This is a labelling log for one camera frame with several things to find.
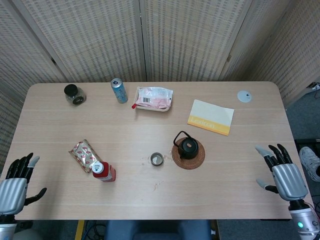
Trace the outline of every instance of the white round disc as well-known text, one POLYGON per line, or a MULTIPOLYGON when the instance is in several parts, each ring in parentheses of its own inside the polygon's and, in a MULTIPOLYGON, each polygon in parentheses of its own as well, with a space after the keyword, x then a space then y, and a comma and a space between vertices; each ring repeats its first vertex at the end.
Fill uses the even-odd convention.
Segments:
POLYGON ((237 94, 238 99, 243 103, 248 103, 252 100, 252 95, 248 91, 239 91, 237 94))

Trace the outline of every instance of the foil snack bag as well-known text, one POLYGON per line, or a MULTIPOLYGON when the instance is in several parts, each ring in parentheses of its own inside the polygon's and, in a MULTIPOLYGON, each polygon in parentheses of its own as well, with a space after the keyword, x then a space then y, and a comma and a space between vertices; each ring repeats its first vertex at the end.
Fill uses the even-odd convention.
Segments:
POLYGON ((95 162, 102 162, 95 150, 86 139, 78 142, 71 151, 68 151, 73 158, 80 164, 86 173, 90 173, 95 162))

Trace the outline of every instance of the woven coaster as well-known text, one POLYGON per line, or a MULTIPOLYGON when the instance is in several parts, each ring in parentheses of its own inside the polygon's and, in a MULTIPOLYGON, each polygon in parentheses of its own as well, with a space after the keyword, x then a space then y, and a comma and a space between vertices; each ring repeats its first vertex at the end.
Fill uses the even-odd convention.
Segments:
MULTIPOLYGON (((176 141, 176 144, 179 145, 184 139, 186 139, 186 137, 176 141)), ((180 168, 188 169, 188 170, 196 169, 204 162, 205 156, 206 156, 205 148, 198 140, 196 142, 198 143, 199 151, 198 151, 198 155, 192 159, 180 158, 180 155, 178 153, 178 147, 173 145, 172 151, 171 151, 172 159, 175 162, 175 164, 177 164, 180 168)))

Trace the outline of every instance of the robotic arm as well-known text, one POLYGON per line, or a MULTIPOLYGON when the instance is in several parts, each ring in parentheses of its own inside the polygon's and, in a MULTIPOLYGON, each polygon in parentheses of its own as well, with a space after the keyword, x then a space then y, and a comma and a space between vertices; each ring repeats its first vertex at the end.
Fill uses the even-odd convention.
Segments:
POLYGON ((17 226, 15 215, 46 193, 47 188, 43 188, 36 196, 26 198, 28 183, 39 160, 36 156, 30 161, 32 156, 33 153, 30 153, 15 160, 0 184, 0 240, 13 239, 17 226))
POLYGON ((263 189, 279 194, 282 199, 290 203, 288 209, 301 240, 319 240, 319 218, 312 206, 303 200, 308 194, 308 189, 301 173, 297 165, 292 162, 287 150, 280 144, 277 146, 281 152, 276 147, 269 145, 276 157, 261 146, 255 146, 268 165, 275 186, 266 184, 261 179, 257 179, 256 182, 263 189))

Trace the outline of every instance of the person's foot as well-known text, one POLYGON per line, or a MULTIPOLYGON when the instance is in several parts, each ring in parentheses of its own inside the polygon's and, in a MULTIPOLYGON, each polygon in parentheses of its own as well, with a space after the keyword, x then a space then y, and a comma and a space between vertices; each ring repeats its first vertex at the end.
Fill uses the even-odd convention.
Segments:
POLYGON ((320 175, 318 175, 320 173, 319 157, 317 157, 317 155, 307 146, 300 149, 299 157, 310 178, 313 181, 320 183, 320 175))

